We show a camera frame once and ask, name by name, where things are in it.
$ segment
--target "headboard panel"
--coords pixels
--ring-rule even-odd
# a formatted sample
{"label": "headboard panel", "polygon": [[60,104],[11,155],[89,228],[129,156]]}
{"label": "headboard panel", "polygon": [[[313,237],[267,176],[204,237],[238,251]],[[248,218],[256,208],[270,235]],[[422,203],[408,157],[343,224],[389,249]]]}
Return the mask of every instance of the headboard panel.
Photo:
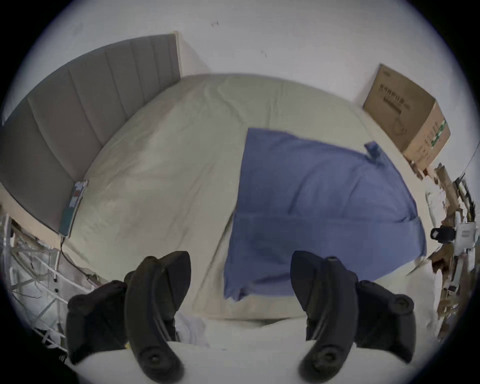
{"label": "headboard panel", "polygon": [[70,61],[0,129],[0,182],[58,231],[74,182],[127,119],[179,79],[174,34],[122,41]]}

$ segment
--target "mattress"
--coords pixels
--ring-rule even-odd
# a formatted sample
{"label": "mattress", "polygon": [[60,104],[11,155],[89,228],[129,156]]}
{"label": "mattress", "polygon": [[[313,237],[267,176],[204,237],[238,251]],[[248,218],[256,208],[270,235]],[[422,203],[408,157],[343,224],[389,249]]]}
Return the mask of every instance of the mattress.
{"label": "mattress", "polygon": [[[388,136],[359,107],[321,90],[251,75],[183,78],[141,108],[109,140],[63,249],[79,266],[123,280],[144,257],[188,251],[184,314],[214,318],[302,316],[294,297],[224,300],[222,270],[247,129],[274,129],[366,153],[376,141],[417,203],[436,248],[425,190]],[[405,276],[409,263],[392,276]]]}

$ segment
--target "clutter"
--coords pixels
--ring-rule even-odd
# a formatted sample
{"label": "clutter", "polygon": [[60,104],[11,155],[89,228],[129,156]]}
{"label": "clutter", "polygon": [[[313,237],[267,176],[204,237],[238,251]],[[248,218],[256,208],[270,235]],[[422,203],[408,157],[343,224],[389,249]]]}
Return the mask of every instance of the clutter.
{"label": "clutter", "polygon": [[420,172],[434,161],[450,137],[435,98],[383,64],[363,109]]}
{"label": "clutter", "polygon": [[439,227],[447,216],[446,193],[430,177],[424,179],[423,185],[425,186],[425,199],[433,226]]}

